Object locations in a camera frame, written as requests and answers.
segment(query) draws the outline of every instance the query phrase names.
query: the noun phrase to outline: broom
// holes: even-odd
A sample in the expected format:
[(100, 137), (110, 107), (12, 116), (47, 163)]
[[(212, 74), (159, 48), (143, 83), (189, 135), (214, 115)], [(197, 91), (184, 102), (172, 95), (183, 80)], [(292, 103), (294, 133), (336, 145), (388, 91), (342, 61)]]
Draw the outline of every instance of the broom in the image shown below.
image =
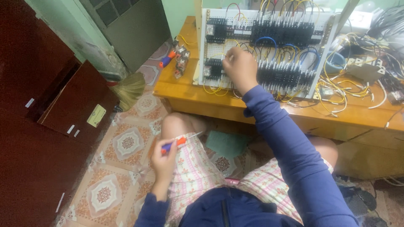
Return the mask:
[(107, 85), (120, 100), (119, 106), (123, 111), (128, 111), (143, 94), (145, 89), (145, 78), (143, 73), (136, 72), (129, 74), (119, 82), (107, 82)]

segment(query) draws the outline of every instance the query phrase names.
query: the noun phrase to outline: person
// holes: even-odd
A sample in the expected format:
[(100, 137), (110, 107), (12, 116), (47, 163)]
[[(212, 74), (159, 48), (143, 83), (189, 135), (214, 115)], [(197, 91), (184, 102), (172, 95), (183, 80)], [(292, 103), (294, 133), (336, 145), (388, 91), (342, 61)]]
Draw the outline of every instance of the person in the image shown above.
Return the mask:
[[(335, 144), (322, 138), (309, 141), (258, 85), (257, 62), (250, 53), (230, 49), (223, 67), (243, 95), (245, 117), (255, 118), (276, 159), (248, 173), (238, 185), (228, 185), (198, 137), (178, 147), (172, 140), (205, 130), (203, 121), (169, 114), (151, 158), (156, 181), (135, 227), (358, 226), (330, 174), (337, 161)], [(162, 155), (162, 146), (171, 142), (175, 145)]]

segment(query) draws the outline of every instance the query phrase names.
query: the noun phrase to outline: electrical panel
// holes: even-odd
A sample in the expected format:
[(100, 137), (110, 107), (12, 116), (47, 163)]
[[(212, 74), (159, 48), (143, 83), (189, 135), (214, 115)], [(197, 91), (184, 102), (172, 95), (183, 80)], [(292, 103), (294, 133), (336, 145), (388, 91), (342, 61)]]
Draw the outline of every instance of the electrical panel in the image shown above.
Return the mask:
[(308, 9), (282, 14), (204, 8), (199, 85), (231, 88), (222, 60), (240, 45), (256, 58), (257, 81), (268, 92), (312, 98), (338, 20), (338, 14)]

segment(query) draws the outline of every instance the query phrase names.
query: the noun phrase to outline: floral pink shorts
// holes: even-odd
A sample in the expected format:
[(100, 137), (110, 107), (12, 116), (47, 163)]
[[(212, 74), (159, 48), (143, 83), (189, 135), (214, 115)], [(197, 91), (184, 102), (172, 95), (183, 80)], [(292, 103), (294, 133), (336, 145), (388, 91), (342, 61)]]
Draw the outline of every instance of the floral pink shorts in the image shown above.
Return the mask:
[[(184, 136), (189, 137), (193, 134), (188, 133)], [(326, 160), (324, 163), (332, 172), (332, 166)], [(192, 137), (177, 152), (176, 169), (168, 193), (170, 208), (165, 226), (178, 226), (187, 206), (208, 190), (217, 187), (235, 187), (249, 192), (263, 202), (275, 203), (278, 206), (277, 213), (302, 222), (288, 197), (288, 186), (282, 178), (275, 158), (248, 173), (238, 185), (229, 185), (223, 174), (209, 160), (199, 138)]]

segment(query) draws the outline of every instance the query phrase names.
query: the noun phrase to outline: yellow card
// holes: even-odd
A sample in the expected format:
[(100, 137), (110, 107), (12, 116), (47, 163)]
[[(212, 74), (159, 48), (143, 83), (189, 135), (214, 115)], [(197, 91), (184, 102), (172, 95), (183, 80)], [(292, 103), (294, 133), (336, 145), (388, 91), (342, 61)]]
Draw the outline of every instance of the yellow card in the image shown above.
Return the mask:
[(107, 111), (102, 106), (97, 104), (90, 117), (87, 119), (87, 123), (91, 124), (94, 127), (97, 127), (98, 123), (100, 123), (106, 112)]

